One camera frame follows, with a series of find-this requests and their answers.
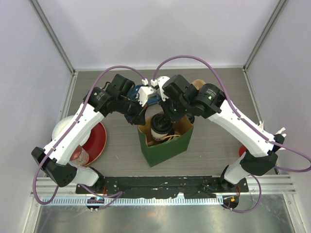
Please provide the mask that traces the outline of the green paper bag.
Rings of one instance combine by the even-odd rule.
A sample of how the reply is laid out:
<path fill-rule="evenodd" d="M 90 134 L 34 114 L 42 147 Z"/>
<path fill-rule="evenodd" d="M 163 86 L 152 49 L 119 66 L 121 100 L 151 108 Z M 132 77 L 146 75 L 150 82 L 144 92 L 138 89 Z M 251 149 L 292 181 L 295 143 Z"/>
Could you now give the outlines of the green paper bag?
<path fill-rule="evenodd" d="M 145 125 L 138 125 L 138 136 L 142 154 L 150 167 L 154 167 L 171 159 L 188 149 L 193 132 L 193 124 L 187 116 L 173 123 L 172 133 L 163 136 L 163 140 L 156 141 L 152 137 L 152 118 L 146 120 Z"/>

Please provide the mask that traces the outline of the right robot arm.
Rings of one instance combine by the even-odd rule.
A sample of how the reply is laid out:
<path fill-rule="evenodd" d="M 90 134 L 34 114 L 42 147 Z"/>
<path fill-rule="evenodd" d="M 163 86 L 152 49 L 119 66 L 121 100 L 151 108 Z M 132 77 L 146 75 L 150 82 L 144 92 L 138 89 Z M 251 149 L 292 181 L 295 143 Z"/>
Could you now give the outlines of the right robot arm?
<path fill-rule="evenodd" d="M 266 132 L 237 109 L 233 110 L 216 85 L 204 83 L 196 88 L 182 75 L 161 76 L 157 83 L 159 105 L 171 122 L 179 121 L 187 113 L 203 117 L 224 128 L 246 147 L 245 155 L 222 172 L 219 179 L 222 190 L 232 191 L 245 177 L 262 176 L 276 165 L 279 147 L 274 143 L 283 144 L 284 136 Z"/>

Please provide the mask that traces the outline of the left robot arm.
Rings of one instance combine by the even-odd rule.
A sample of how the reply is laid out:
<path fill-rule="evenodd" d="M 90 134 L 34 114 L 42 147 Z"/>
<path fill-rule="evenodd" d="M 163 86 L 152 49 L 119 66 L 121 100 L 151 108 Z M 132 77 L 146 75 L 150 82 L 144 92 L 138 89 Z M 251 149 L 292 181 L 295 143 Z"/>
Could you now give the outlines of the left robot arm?
<path fill-rule="evenodd" d="M 93 168 L 75 165 L 70 158 L 93 127 L 112 112 L 123 114 L 132 125 L 145 124 L 147 92 L 150 90 L 147 84 L 144 82 L 135 97 L 129 95 L 135 87 L 134 82 L 119 74 L 106 88 L 91 88 L 61 133 L 45 147 L 33 149 L 32 156 L 46 175 L 59 187 L 77 183 L 86 185 L 94 194 L 100 193 L 104 186 L 102 174 Z"/>

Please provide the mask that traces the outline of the stack of black lids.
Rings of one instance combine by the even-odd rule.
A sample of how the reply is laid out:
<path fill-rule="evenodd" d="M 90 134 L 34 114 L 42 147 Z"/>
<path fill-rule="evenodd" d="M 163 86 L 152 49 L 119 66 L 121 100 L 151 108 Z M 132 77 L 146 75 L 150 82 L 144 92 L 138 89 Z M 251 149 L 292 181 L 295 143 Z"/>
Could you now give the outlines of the stack of black lids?
<path fill-rule="evenodd" d="M 187 118 L 191 124 L 195 121 L 195 116 L 193 114 L 187 114 Z"/>

